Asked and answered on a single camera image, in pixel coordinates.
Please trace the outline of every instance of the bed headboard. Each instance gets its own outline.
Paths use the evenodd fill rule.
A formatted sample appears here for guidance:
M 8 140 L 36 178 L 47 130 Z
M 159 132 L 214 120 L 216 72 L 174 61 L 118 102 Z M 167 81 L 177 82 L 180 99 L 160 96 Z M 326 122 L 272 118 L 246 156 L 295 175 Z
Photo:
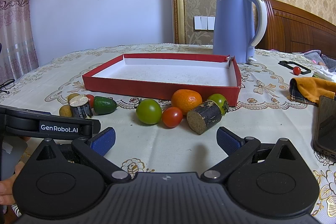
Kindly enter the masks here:
M 277 0 L 265 0 L 268 25 L 256 46 L 281 52 L 321 50 L 336 59 L 336 26 L 295 6 Z

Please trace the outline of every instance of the plaid cloth lining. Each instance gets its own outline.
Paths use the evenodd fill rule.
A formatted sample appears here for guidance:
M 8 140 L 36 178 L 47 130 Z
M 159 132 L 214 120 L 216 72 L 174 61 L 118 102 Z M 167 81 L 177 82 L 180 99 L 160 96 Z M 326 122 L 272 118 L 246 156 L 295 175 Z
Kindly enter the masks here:
M 313 106 L 319 106 L 316 103 L 313 103 L 312 101 L 308 100 L 305 98 L 298 90 L 297 85 L 296 85 L 296 80 L 294 78 L 291 79 L 289 82 L 289 97 L 291 101 L 299 102 L 299 103 L 304 103 L 308 105 L 313 105 Z

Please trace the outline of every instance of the orange fruit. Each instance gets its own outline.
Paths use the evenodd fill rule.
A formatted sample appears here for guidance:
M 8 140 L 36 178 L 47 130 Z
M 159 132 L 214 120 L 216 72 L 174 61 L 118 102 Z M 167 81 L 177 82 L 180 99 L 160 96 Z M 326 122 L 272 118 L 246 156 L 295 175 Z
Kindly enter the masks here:
M 177 90 L 171 97 L 171 105 L 181 109 L 183 115 L 202 104 L 202 96 L 193 90 Z

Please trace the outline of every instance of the curtain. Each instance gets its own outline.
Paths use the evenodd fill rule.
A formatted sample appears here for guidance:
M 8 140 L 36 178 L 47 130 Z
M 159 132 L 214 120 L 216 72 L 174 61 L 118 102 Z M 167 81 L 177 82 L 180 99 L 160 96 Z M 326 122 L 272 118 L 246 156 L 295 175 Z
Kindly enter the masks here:
M 0 0 L 0 84 L 39 66 L 30 24 L 29 0 Z

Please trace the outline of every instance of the blue gripper pad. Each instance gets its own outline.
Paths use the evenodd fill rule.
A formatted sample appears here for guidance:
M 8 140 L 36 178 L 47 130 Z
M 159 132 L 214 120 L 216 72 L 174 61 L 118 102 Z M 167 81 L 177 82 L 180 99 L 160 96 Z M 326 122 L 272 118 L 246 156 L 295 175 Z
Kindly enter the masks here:
M 244 139 L 232 133 L 225 127 L 218 128 L 216 139 L 219 147 L 223 149 L 228 156 L 245 144 Z
M 96 136 L 87 141 L 88 146 L 101 156 L 105 154 L 114 146 L 116 142 L 116 132 L 112 127 L 108 127 Z

